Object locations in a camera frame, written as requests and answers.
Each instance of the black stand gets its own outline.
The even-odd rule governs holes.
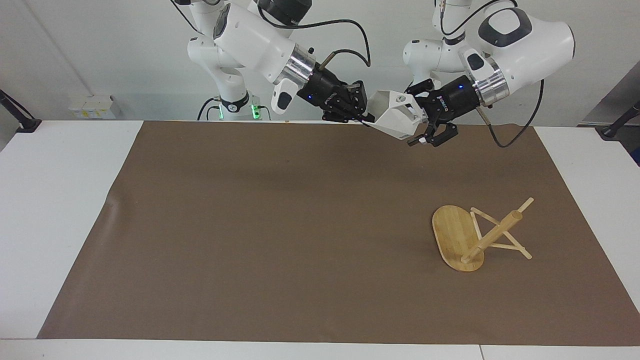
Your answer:
[[[11,99],[2,90],[0,90],[0,103],[20,123],[21,127],[18,127],[18,129],[15,131],[16,133],[32,133],[36,131],[36,129],[42,122],[42,120],[40,119],[29,119],[24,116],[24,114],[20,110],[18,110]]]
[[[640,101],[633,105],[631,109],[627,110],[627,112],[624,113],[613,124],[602,129],[598,129],[600,137],[602,137],[604,140],[613,140],[616,137],[618,130],[620,130],[627,122],[629,122],[629,120],[638,115],[640,115]]]

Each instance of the brown paper mat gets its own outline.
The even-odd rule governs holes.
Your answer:
[[[507,150],[460,133],[434,149],[362,126],[146,122],[38,337],[640,345],[536,133]],[[445,265],[438,207],[502,217],[530,196],[512,234],[533,260]]]

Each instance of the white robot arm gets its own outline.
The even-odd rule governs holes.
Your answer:
[[[260,15],[256,15],[229,3],[222,9],[214,28],[214,43],[247,69],[262,74],[275,85],[271,107],[278,114],[283,114],[298,96],[324,110],[323,120],[373,121],[373,117],[366,114],[367,98],[362,81],[348,85],[338,80],[324,65],[316,62],[309,51],[269,23],[274,20],[267,19],[268,22],[262,18],[267,16],[266,12],[280,20],[278,3],[286,4],[286,8],[294,4],[311,5],[310,0],[259,0],[257,11]]]
[[[237,70],[246,67],[275,85],[271,98],[275,113],[283,114],[299,96],[323,109],[323,120],[373,121],[366,114],[361,81],[348,85],[338,80],[309,51],[289,39],[291,29],[276,27],[297,25],[311,0],[253,0],[247,9],[218,0],[179,1],[191,5],[202,34],[190,41],[189,57],[215,80],[225,118],[245,119],[252,108],[255,112],[255,98],[246,91]]]
[[[469,46],[465,34],[471,3],[472,0],[440,0],[433,25],[443,33],[443,39],[413,40],[404,48],[403,59],[413,72],[414,85],[402,96],[409,102],[415,97],[422,116],[416,116],[416,111],[409,115],[406,111],[399,113],[399,107],[391,105],[393,101],[388,109],[376,109],[370,101],[370,112],[377,118],[372,127],[405,139],[415,133],[421,122],[428,122],[427,133],[410,140],[410,145],[420,142],[438,146],[457,134],[451,123],[455,118],[480,105],[491,106],[555,73],[573,59],[575,39],[567,24],[531,17],[511,0],[490,1],[484,6],[485,18],[478,29],[482,46],[481,52],[477,51]],[[466,76],[440,87],[433,72],[465,72]],[[427,97],[418,96],[425,92]],[[380,102],[400,95],[378,92],[376,96]],[[447,129],[435,135],[442,124]]]

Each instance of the wooden stick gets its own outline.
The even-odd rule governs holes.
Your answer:
[[[524,246],[522,246],[518,242],[518,240],[516,240],[516,238],[514,238],[513,235],[511,235],[511,233],[506,231],[504,233],[504,236],[506,236],[506,238],[509,239],[509,241],[511,241],[513,243],[513,245],[515,245],[516,250],[520,251],[522,253],[522,255],[524,255],[524,257],[527,258],[527,260],[533,259],[533,256],[531,256],[531,254],[527,251],[527,249],[525,249]]]
[[[462,263],[468,264],[471,259],[478,256],[482,251],[489,247],[489,245],[495,243],[500,236],[506,231],[509,231],[515,224],[517,224],[520,220],[522,220],[522,213],[519,211],[512,211],[507,216],[505,216],[500,224],[496,225],[489,231],[486,235],[484,235],[478,244],[471,249],[471,251],[462,257]]]
[[[478,236],[478,240],[480,240],[482,238],[482,233],[480,232],[480,227],[478,226],[478,219],[476,218],[476,213],[474,213],[473,211],[471,211],[471,220],[474,221],[474,227],[476,229],[476,234]]]
[[[481,216],[481,217],[483,217],[485,220],[487,220],[487,221],[489,221],[489,222],[492,222],[492,223],[494,223],[495,225],[499,225],[499,224],[500,224],[500,222],[499,222],[498,220],[496,220],[496,219],[492,218],[490,215],[488,215],[488,214],[486,214],[486,213],[484,213],[484,212],[482,212],[482,211],[480,211],[480,210],[478,210],[478,209],[476,209],[476,208],[471,208],[471,212],[472,212],[472,213],[476,213],[476,214],[480,215],[480,216]]]
[[[525,201],[524,204],[520,206],[520,209],[518,209],[518,211],[523,213],[529,207],[529,205],[531,205],[532,202],[533,202],[533,198],[532,197],[528,198],[527,201]]]
[[[493,244],[489,245],[489,247],[497,247],[498,249],[518,250],[518,251],[520,251],[520,249],[518,249],[518,247],[516,245],[507,245],[507,244],[501,244],[501,243],[493,243]]]

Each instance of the white wall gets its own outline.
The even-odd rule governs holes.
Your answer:
[[[576,59],[548,79],[537,120],[539,125],[574,126],[640,60],[640,1],[520,0],[520,6],[541,19],[564,20],[575,32]],[[28,19],[30,10],[37,21]],[[316,0],[303,22],[340,17],[364,26],[372,68],[344,54],[329,68],[343,81],[363,79],[372,94],[404,90],[411,81],[401,53],[414,38],[435,37],[432,13],[431,0]],[[128,119],[193,119],[202,102],[217,94],[186,54],[193,35],[169,0],[3,0],[0,88],[43,119],[69,118],[67,96],[89,92],[114,95]],[[358,30],[345,24],[299,30],[292,38],[315,47],[320,59],[340,47],[364,51]],[[475,32],[470,38],[477,39]],[[269,99],[271,85],[245,73],[248,87],[263,101]],[[496,123],[522,124],[537,93],[536,85],[522,89],[489,115]],[[320,115],[300,100],[281,119]],[[460,122],[478,120],[472,113]]]

